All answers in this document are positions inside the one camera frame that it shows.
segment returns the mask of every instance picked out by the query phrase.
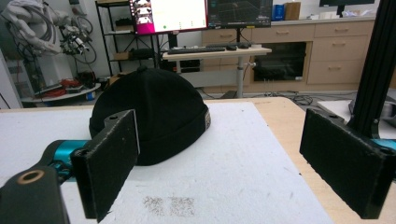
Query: monitor screen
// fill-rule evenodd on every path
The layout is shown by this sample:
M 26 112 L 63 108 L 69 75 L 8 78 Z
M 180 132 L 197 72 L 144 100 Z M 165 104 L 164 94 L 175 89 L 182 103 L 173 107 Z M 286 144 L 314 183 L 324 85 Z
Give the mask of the monitor screen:
M 155 35 L 207 28 L 206 0 L 129 0 L 135 32 Z
M 208 28 L 270 27 L 272 0 L 207 0 Z
M 320 7 L 338 7 L 348 5 L 373 4 L 375 0 L 320 0 Z

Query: white robot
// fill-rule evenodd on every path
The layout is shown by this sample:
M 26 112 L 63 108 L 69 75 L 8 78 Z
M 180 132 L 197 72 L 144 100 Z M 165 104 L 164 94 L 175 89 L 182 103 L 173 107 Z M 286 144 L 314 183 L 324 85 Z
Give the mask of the white robot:
M 135 1 L 137 24 L 152 23 L 151 3 L 147 0 Z
M 68 25 L 71 22 L 68 14 L 52 9 L 43 0 L 11 0 L 1 17 L 9 24 L 16 41 L 31 47 L 47 86 L 73 77 L 65 56 L 60 53 L 89 50 L 79 38 L 81 30 Z M 66 35 L 62 32 L 62 44 L 56 26 L 67 32 Z

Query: desk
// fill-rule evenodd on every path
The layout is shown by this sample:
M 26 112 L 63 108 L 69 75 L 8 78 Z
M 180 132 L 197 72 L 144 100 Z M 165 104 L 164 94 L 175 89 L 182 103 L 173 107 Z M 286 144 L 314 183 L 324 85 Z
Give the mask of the desk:
M 396 184 L 392 183 L 388 198 L 385 201 L 381 216 L 377 220 L 361 220 L 359 216 L 353 212 L 331 189 L 329 185 L 327 185 L 321 177 L 315 173 L 315 171 L 311 168 L 309 164 L 307 164 L 306 160 L 299 153 L 301 135 L 304 127 L 304 111 L 300 109 L 297 105 L 295 105 L 292 101 L 286 98 L 253 98 L 253 99 L 232 99 L 232 100 L 209 100 L 205 101 L 209 106 L 210 104 L 222 104 L 222 103 L 237 103 L 237 102 L 251 102 L 258 109 L 262 117 L 265 119 L 268 127 L 271 129 L 272 133 L 275 135 L 278 142 L 288 153 L 292 162 L 297 167 L 298 171 L 301 173 L 302 177 L 308 184 L 308 186 L 312 189 L 315 195 L 318 198 L 318 201 L 321 203 L 325 211 L 329 214 L 330 218 L 334 221 L 334 223 L 395 223 L 396 214 L 394 213 L 396 209 Z M 53 108 L 38 108 L 38 109 L 23 109 L 23 110 L 1 110 L 2 113 L 26 113 L 30 111 L 57 111 L 57 110 L 65 110 L 65 109 L 74 109 L 80 112 L 81 116 L 84 115 L 84 109 L 91 109 L 90 106 L 77 106 L 77 107 L 53 107 Z M 68 130 L 67 127 L 62 127 L 66 132 Z M 29 158 L 30 163 L 35 162 L 41 155 L 36 155 L 35 158 Z M 17 160 L 19 155 L 14 155 L 11 159 L 7 158 L 7 160 Z M 0 166 L 4 163 L 4 157 L 0 157 Z M 5 168 L 1 167 L 1 174 L 4 173 Z M 4 184 L 4 180 L 0 180 L 0 185 Z M 68 189 L 63 189 L 64 195 L 67 194 Z M 222 223 L 221 220 L 212 220 L 215 223 Z M 293 223 L 300 223 L 303 220 L 294 220 Z
M 169 62 L 177 62 L 177 72 L 184 78 L 186 78 L 194 87 L 205 87 L 205 86 L 220 86 L 220 85 L 237 85 L 237 97 L 243 97 L 243 57 L 253 55 L 265 55 L 272 52 L 270 49 L 259 48 L 259 49 L 237 49 L 237 50 L 225 50 L 217 52 L 204 52 L 204 53 L 189 53 L 189 54 L 171 54 L 165 53 L 163 58 Z M 230 71 L 212 71 L 212 72 L 195 72 L 195 73 L 184 73 L 181 74 L 180 61 L 184 60 L 199 60 L 199 59 L 211 59 L 211 58 L 238 58 L 238 67 L 234 71 L 236 74 L 234 77 L 230 76 Z

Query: black beanie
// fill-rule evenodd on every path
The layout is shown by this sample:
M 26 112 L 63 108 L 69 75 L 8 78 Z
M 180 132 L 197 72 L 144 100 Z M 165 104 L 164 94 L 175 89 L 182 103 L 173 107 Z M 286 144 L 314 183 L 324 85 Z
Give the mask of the black beanie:
M 169 71 L 141 66 L 100 95 L 90 119 L 91 137 L 105 127 L 106 117 L 129 109 L 136 113 L 137 165 L 169 159 L 210 126 L 209 110 L 190 82 Z

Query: gray floor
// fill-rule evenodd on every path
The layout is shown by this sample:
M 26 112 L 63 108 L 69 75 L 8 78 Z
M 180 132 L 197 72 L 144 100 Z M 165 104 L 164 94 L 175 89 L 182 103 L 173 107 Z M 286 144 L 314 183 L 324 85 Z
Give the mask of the gray floor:
M 222 93 L 205 93 L 204 91 L 197 89 L 200 92 L 204 100 L 220 99 Z M 100 94 L 101 90 L 96 92 L 94 100 L 87 101 L 85 95 L 78 97 L 55 101 L 50 106 L 66 106 L 66 105 L 94 105 Z M 320 109 L 317 102 L 319 101 L 334 101 L 334 100 L 351 100 L 356 98 L 355 91 L 342 91 L 342 92 L 257 92 L 257 93 L 245 93 L 245 98 L 262 98 L 262 97 L 286 97 L 291 99 L 301 109 L 306 110 L 307 108 Z

